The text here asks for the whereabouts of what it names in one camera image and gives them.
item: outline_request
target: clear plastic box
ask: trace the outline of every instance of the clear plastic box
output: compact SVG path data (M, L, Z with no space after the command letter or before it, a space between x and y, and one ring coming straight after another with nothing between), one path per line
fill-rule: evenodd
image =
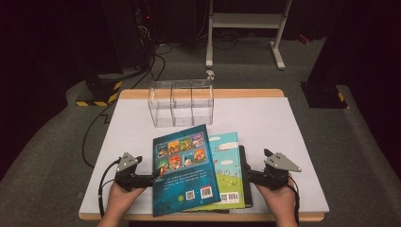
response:
M148 106L155 127L213 124L210 79L153 81Z

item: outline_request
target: dark background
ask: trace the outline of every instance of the dark background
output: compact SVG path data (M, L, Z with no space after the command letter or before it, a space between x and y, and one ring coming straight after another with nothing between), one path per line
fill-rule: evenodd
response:
M151 3L157 6L158 1L159 6L168 6L170 2ZM200 31L205 2L174 2L181 3L179 11L173 7L156 7L157 15L169 18L163 21L155 15L155 25L160 35L190 42ZM215 9L275 12L283 6L283 1L252 0L245 1L245 5L243 2L216 1ZM313 41L327 37L309 80L350 87L373 136L399 176L400 167L396 165L401 145L401 123L397 119L401 109L397 93L401 85L398 5L396 1L378 0L293 1L283 38L295 40L303 34ZM173 26L169 20L191 23L173 32L169 29ZM35 132L67 105L66 91L87 77L76 63L82 56L75 56L77 53L71 51L71 44L65 39L68 23L62 1L0 3L1 177ZM91 54L85 53L85 58L91 59Z

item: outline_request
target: children's book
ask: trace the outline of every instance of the children's book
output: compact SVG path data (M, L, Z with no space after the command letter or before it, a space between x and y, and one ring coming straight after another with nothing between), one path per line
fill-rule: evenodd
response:
M221 201L191 210L208 211L245 208L237 133L228 132L211 135L209 137L209 144L215 164Z
M218 182L205 125L153 139L153 216L219 201Z

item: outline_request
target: human hand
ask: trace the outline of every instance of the human hand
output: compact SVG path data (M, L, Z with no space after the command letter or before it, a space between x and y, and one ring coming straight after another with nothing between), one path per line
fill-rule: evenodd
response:
M118 226L120 219L123 218L125 213L127 213L127 211L132 207L136 198L138 198L145 190L146 188L135 188L128 192L124 188L121 188L117 183L113 183L110 187L106 212L97 227Z
M289 179L289 185L293 186L294 182ZM266 205L274 215L278 227L298 226L294 216L295 195L287 186L271 191L265 186L256 184L265 199Z

